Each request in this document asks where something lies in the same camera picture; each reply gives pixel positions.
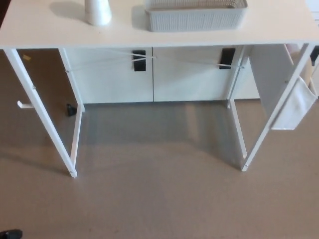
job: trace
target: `metal leg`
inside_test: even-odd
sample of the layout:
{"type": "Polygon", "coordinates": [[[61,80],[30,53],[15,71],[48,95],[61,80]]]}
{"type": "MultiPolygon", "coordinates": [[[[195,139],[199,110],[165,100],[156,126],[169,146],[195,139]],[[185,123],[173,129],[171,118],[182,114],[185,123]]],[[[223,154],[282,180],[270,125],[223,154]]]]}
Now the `metal leg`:
{"type": "Polygon", "coordinates": [[[243,135],[243,132],[241,130],[241,126],[240,126],[240,122],[239,122],[239,118],[238,118],[238,114],[237,114],[235,101],[233,99],[230,100],[230,109],[231,109],[231,112],[232,112],[232,115],[233,115],[234,124],[235,124],[235,127],[236,127],[237,140],[239,142],[240,150],[241,150],[241,153],[242,153],[241,160],[243,160],[243,159],[245,159],[247,157],[247,149],[246,149],[246,146],[245,146],[244,135],[243,135]]]}
{"type": "MultiPolygon", "coordinates": [[[[251,49],[250,46],[243,46],[237,52],[237,54],[235,55],[237,65],[242,67],[245,67],[247,65],[250,49],[251,49]]],[[[244,71],[245,69],[241,69],[241,68],[232,69],[231,76],[230,76],[231,84],[227,94],[227,108],[231,109],[231,113],[233,116],[233,123],[235,125],[236,134],[237,134],[236,136],[237,136],[237,140],[241,150],[241,156],[242,156],[241,160],[246,158],[247,149],[245,146],[244,136],[241,130],[241,126],[240,126],[240,122],[239,122],[239,118],[237,114],[237,109],[236,109],[236,105],[234,101],[234,92],[235,92],[238,80],[240,79],[240,77],[243,76],[244,71]]]]}
{"type": "Polygon", "coordinates": [[[77,172],[75,170],[75,167],[68,155],[68,152],[66,151],[63,142],[56,131],[53,122],[47,113],[41,98],[38,94],[38,92],[35,89],[35,86],[32,83],[32,80],[30,79],[30,76],[28,75],[23,62],[21,61],[18,52],[16,49],[7,49],[4,50],[6,56],[8,57],[9,62],[11,63],[16,75],[18,76],[25,92],[27,93],[33,107],[35,108],[37,114],[39,115],[45,129],[49,133],[56,149],[58,150],[65,166],[69,170],[72,177],[77,176],[77,172]]]}
{"type": "Polygon", "coordinates": [[[276,117],[277,117],[278,113],[280,112],[283,104],[285,103],[288,95],[290,94],[291,90],[293,89],[293,86],[296,83],[298,76],[300,75],[306,62],[308,61],[310,54],[311,54],[312,50],[314,49],[314,47],[315,47],[315,45],[312,45],[312,44],[304,44],[304,46],[302,47],[299,60],[294,65],[290,75],[287,77],[287,80],[289,81],[287,84],[287,87],[284,90],[281,98],[279,99],[274,111],[272,112],[271,116],[269,117],[264,129],[261,131],[260,136],[257,139],[257,141],[255,142],[251,152],[248,154],[248,157],[246,158],[246,163],[242,167],[242,171],[246,171],[248,169],[250,163],[253,161],[258,149],[260,148],[262,142],[266,138],[267,133],[270,131],[271,126],[274,123],[274,120],[276,119],[276,117]]]}

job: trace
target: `white storage basket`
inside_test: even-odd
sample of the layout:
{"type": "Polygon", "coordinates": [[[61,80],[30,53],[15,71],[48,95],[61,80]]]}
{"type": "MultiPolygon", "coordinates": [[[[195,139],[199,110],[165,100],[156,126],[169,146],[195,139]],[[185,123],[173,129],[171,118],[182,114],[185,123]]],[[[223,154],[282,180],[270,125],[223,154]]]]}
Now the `white storage basket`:
{"type": "Polygon", "coordinates": [[[246,0],[145,0],[157,32],[234,29],[247,6],[246,0]]]}

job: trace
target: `floor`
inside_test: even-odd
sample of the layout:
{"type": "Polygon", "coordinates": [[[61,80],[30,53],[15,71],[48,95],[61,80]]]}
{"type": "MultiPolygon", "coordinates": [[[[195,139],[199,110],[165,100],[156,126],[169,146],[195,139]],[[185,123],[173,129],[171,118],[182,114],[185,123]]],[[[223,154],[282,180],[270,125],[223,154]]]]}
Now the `floor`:
{"type": "MultiPolygon", "coordinates": [[[[57,51],[20,51],[70,151],[74,103],[57,51]]],[[[0,52],[0,231],[26,239],[317,239],[319,103],[240,172],[223,103],[88,106],[72,179],[0,52]]],[[[248,146],[265,122],[237,103],[248,146]]]]}

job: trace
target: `cabinet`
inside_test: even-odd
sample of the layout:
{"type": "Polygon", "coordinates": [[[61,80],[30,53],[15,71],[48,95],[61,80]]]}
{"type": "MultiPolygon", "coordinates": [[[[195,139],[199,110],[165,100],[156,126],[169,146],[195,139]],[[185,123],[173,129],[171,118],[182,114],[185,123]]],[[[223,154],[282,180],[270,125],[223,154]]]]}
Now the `cabinet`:
{"type": "MultiPolygon", "coordinates": [[[[223,46],[138,48],[146,51],[144,72],[134,71],[136,49],[65,49],[83,103],[226,100],[231,70],[216,65],[223,46]]],[[[238,85],[236,99],[259,97],[250,63],[238,85]]]]}

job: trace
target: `white desk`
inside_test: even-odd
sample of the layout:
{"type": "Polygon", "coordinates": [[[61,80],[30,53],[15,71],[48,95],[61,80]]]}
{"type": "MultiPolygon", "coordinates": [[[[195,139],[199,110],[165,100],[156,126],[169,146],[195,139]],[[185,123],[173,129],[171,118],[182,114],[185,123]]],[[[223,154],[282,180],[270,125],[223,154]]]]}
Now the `white desk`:
{"type": "MultiPolygon", "coordinates": [[[[238,144],[245,162],[242,165],[242,170],[245,171],[271,129],[313,47],[319,44],[318,27],[304,0],[248,0],[249,10],[240,29],[186,33],[152,33],[147,31],[143,0],[110,0],[113,18],[112,22],[105,27],[92,27],[86,24],[83,21],[83,5],[83,0],[12,0],[0,30],[0,48],[5,50],[31,103],[73,177],[77,176],[75,164],[84,104],[122,101],[122,98],[116,98],[118,94],[122,94],[121,91],[118,91],[118,94],[113,95],[111,99],[88,100],[89,98],[85,95],[84,88],[85,86],[90,86],[90,81],[87,78],[79,78],[75,70],[77,64],[92,64],[96,57],[99,58],[99,53],[104,50],[110,52],[110,48],[112,48],[112,52],[130,52],[131,49],[135,48],[146,49],[147,54],[152,57],[154,55],[153,51],[158,51],[158,55],[165,55],[165,51],[170,52],[170,50],[165,50],[162,47],[236,46],[237,50],[233,65],[245,67],[248,59],[250,59],[257,88],[259,86],[258,90],[262,91],[259,93],[263,95],[262,101],[266,102],[268,117],[260,137],[256,140],[251,152],[247,153],[233,94],[237,87],[237,82],[240,82],[239,79],[244,75],[245,71],[233,67],[227,74],[224,73],[224,77],[229,79],[229,84],[223,86],[224,88],[226,87],[224,97],[228,100],[229,107],[233,113],[234,124],[238,133],[238,144]],[[304,44],[300,59],[295,66],[291,64],[291,59],[284,45],[282,45],[284,43],[304,44]],[[18,56],[16,49],[19,48],[58,48],[60,50],[78,102],[78,113],[70,156],[47,114],[23,62],[18,56]],[[85,57],[78,58],[77,56],[81,54],[85,57]]],[[[153,61],[151,64],[155,64],[156,60],[147,59],[147,61],[153,61]]],[[[162,72],[161,66],[155,67],[154,70],[162,72]]],[[[144,74],[147,77],[145,75],[138,76],[136,80],[143,77],[144,79],[149,79],[151,74],[156,74],[155,71],[146,71],[144,74]]],[[[121,79],[124,82],[119,84],[119,87],[125,85],[123,83],[130,84],[130,78],[125,78],[126,76],[128,75],[122,74],[121,79]]],[[[109,83],[109,79],[104,79],[103,75],[103,77],[100,77],[100,81],[95,83],[98,88],[102,83],[109,83]]],[[[134,95],[138,98],[128,97],[124,102],[152,101],[153,92],[148,91],[150,88],[153,90],[155,84],[148,80],[147,82],[140,80],[136,84],[139,85],[137,92],[134,91],[132,93],[129,91],[130,87],[127,87],[124,95],[130,92],[130,96],[134,95]]],[[[159,101],[169,100],[166,98],[160,99],[160,96],[161,93],[159,93],[159,101]]],[[[198,98],[193,97],[189,100],[198,100],[198,98]]]]}

